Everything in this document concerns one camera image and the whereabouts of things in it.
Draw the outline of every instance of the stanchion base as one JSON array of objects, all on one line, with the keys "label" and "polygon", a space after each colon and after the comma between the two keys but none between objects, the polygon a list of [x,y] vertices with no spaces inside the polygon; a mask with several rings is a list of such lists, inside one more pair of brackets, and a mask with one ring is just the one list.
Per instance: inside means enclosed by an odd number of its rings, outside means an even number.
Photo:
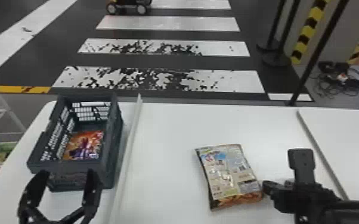
[{"label": "stanchion base", "polygon": [[286,67],[291,65],[291,60],[289,57],[281,54],[278,58],[276,57],[277,54],[274,53],[267,53],[262,56],[263,62],[271,67]]},{"label": "stanchion base", "polygon": [[258,43],[256,44],[256,48],[259,51],[262,51],[262,52],[277,51],[278,50],[278,43],[277,43],[277,41],[273,41],[271,46],[267,46],[267,40],[265,40],[263,38],[263,39],[258,40]]}]

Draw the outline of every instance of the white table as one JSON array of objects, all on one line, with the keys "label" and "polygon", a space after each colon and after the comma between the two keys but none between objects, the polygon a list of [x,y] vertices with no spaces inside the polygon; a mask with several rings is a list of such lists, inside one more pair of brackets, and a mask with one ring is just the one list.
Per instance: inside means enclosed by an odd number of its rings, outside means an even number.
[{"label": "white table", "polygon": [[299,114],[342,191],[359,200],[359,110],[301,108]]},{"label": "white table", "polygon": [[[125,111],[133,104],[120,106],[126,120]],[[26,160],[52,107],[49,103],[43,108],[0,170],[0,223],[17,221],[19,198],[33,176]],[[287,150],[315,150],[296,113],[297,108],[284,107],[143,104],[132,154],[125,163],[126,181],[118,187],[121,197],[112,197],[114,190],[103,191],[92,223],[293,223],[293,216],[275,210],[268,197],[211,212],[194,149],[240,143],[259,180],[284,181],[293,177]],[[317,182],[338,194],[317,154],[315,161]],[[40,210],[50,219],[59,219],[79,206],[81,196],[81,192],[47,190]]]},{"label": "white table", "polygon": [[[215,212],[194,149],[240,143],[259,180],[293,177],[289,148],[314,146],[297,108],[233,105],[144,104],[120,209],[110,223],[293,223],[264,198]],[[316,180],[336,189],[315,154]]]},{"label": "white table", "polygon": [[[0,168],[0,223],[18,223],[18,202],[26,184],[33,177],[26,166],[26,161],[41,132],[48,124],[54,104],[53,101],[44,106]],[[128,133],[135,104],[120,103],[120,108],[125,122],[124,133]],[[106,223],[106,217],[111,213],[112,194],[114,194],[114,189],[103,190],[100,206],[93,223]],[[60,220],[81,206],[82,196],[82,191],[51,193],[46,188],[39,209],[50,220]]]}]

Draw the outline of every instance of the yellow floor line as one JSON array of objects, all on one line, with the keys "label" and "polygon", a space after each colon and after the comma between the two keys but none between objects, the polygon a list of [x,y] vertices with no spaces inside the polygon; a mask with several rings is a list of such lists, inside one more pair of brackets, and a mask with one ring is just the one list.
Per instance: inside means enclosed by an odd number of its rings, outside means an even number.
[{"label": "yellow floor line", "polygon": [[50,86],[0,86],[3,94],[47,94]]}]

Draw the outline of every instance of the snack bag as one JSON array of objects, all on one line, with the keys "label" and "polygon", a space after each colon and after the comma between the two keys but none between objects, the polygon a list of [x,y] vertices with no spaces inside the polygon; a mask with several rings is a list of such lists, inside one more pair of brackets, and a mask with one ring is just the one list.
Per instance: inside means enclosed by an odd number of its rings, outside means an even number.
[{"label": "snack bag", "polygon": [[262,200],[262,189],[241,145],[197,148],[196,154],[209,185],[210,209]]}]

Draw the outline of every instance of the robotic arm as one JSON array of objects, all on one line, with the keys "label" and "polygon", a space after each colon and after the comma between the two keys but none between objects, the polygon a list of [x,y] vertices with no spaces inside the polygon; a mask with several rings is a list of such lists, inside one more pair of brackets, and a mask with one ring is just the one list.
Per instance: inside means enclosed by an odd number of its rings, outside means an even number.
[{"label": "robotic arm", "polygon": [[289,150],[295,183],[263,181],[263,191],[274,207],[295,215],[295,224],[359,224],[359,201],[344,201],[314,179],[312,150]]},{"label": "robotic arm", "polygon": [[98,175],[93,170],[88,170],[81,207],[59,221],[48,220],[39,210],[43,193],[50,173],[41,170],[26,185],[18,205],[17,216],[20,224],[72,224],[83,216],[81,224],[88,224],[96,214],[103,189]]}]

